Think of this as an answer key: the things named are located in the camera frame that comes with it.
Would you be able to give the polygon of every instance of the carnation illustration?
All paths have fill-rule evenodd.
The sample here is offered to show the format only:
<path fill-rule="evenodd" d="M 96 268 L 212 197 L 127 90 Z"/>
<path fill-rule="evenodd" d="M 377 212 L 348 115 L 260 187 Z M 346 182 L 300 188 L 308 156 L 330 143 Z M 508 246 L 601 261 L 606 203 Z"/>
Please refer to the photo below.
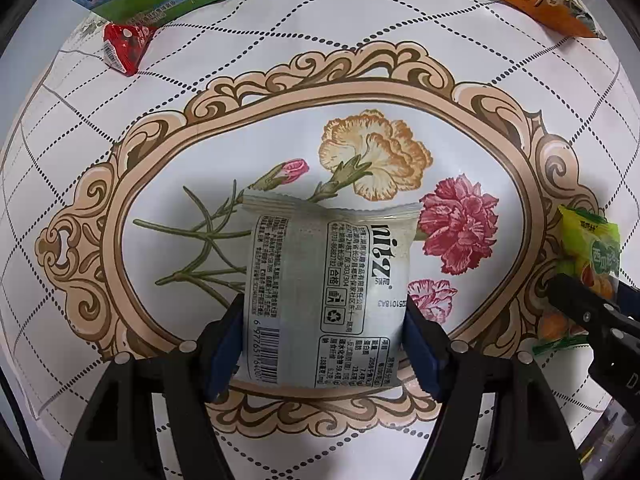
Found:
<path fill-rule="evenodd" d="M 472 185 L 464 174 L 446 178 L 420 202 L 424 208 L 418 228 L 428 236 L 422 250 L 426 255 L 441 257 L 442 272 L 463 274 L 491 256 L 495 244 L 492 237 L 498 231 L 494 213 L 498 199 L 481 194 L 479 182 Z"/>
<path fill-rule="evenodd" d="M 452 299 L 458 293 L 447 280 L 417 280 L 409 283 L 407 293 L 425 319 L 443 324 L 453 307 Z"/>
<path fill-rule="evenodd" d="M 418 189 L 424 170 L 433 163 L 429 150 L 414 140 L 404 121 L 389 121 L 378 110 L 329 121 L 318 153 L 320 164 L 334 174 L 354 161 L 361 165 L 366 173 L 350 184 L 356 194 L 372 202 Z"/>

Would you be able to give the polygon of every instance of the table surface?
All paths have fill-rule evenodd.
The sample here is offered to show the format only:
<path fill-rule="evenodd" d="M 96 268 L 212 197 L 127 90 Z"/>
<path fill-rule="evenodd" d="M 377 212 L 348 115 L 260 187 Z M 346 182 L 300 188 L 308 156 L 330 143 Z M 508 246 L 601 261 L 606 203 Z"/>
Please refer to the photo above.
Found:
<path fill-rule="evenodd" d="M 308 171 L 277 191 L 308 198 L 367 139 L 362 155 L 376 178 L 325 204 L 422 199 L 412 293 L 425 316 L 491 354 L 532 341 L 536 285 L 557 256 L 559 203 L 617 222 L 622 279 L 639 278 L 640 107 L 607 41 L 564 38 L 488 0 L 227 0 L 161 29 L 132 78 L 108 70 L 101 47 L 90 17 L 36 82 L 3 153 L 4 350 L 30 409 L 64 445 L 103 358 L 194 338 L 235 294 L 231 277 L 215 292 L 155 284 L 200 247 L 133 220 L 198 224 L 182 186 L 216 210 L 233 180 L 242 189 L 304 159 Z M 428 157 L 416 155 L 420 146 Z M 434 206 L 447 200 L 476 215 L 472 232 L 482 236 L 469 250 L 436 236 L 436 224 L 463 232 Z M 481 204 L 473 213 L 470 201 Z M 245 222 L 234 213 L 225 231 Z M 237 267 L 247 243 L 220 248 Z M 225 264 L 211 255 L 199 269 Z M 590 360 L 589 348 L 539 359 L 576 443 L 608 402 L 586 373 Z M 437 406 L 406 363 L 399 376 L 402 385 L 385 391 L 235 382 L 209 413 L 238 478 L 410 476 Z M 490 396 L 484 402 L 466 478 L 484 456 Z M 156 408 L 176 476 L 161 398 Z"/>

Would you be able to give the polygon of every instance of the brand logo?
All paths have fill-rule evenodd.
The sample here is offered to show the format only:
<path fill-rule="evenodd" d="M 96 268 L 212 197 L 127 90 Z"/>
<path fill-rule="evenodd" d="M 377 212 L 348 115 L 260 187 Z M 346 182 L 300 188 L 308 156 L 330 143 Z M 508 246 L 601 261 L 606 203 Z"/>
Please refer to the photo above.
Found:
<path fill-rule="evenodd" d="M 374 258 L 371 262 L 371 275 L 379 285 L 389 285 L 391 278 L 389 258 L 395 258 L 391 249 L 398 245 L 398 241 L 391 237 L 388 225 L 372 225 L 371 235 L 373 236 L 371 254 Z"/>
<path fill-rule="evenodd" d="M 618 270 L 617 251 L 613 247 L 607 247 L 599 240 L 596 240 L 591 246 L 591 260 L 593 261 L 593 270 L 597 274 Z"/>

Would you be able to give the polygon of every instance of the blue gripper pad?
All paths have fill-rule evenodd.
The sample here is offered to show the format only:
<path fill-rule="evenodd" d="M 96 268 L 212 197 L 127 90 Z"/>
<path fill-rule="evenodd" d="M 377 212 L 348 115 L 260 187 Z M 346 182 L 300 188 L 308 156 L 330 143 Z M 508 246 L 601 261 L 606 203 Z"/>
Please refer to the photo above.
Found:
<path fill-rule="evenodd" d="M 402 346 L 409 357 L 409 361 L 411 361 L 411 366 L 414 369 L 420 387 L 428 394 L 431 394 L 434 400 L 442 402 L 444 400 L 444 391 L 438 378 L 440 377 L 441 370 L 447 365 L 447 361 L 439 360 L 434 355 L 434 352 L 425 341 L 411 313 L 409 313 L 409 309 L 407 309 L 404 314 Z"/>
<path fill-rule="evenodd" d="M 242 308 L 227 314 L 232 316 L 227 319 L 225 315 L 219 322 L 224 333 L 220 335 L 222 339 L 217 351 L 210 358 L 209 376 L 204 384 L 205 398 L 209 402 L 228 386 L 242 353 Z"/>

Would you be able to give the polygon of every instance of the red snack packet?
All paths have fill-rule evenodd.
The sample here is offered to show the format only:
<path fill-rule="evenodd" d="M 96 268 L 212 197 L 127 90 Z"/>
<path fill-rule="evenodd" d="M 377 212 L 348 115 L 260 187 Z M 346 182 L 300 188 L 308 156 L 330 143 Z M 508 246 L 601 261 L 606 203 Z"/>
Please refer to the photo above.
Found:
<path fill-rule="evenodd" d="M 102 37 L 104 62 L 124 75 L 134 75 L 156 30 L 157 27 L 108 23 Z"/>

